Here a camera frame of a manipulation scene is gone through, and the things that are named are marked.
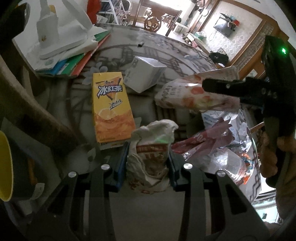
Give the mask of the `right hand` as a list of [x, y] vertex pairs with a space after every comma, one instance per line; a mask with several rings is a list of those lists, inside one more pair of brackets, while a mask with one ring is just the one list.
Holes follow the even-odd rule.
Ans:
[[[260, 171], [263, 177], [269, 178], [277, 174], [278, 159], [269, 144], [267, 133], [261, 136]], [[276, 187], [276, 205], [279, 216], [285, 220], [295, 207], [295, 137], [281, 137], [277, 140], [280, 150], [292, 154], [283, 183]]]

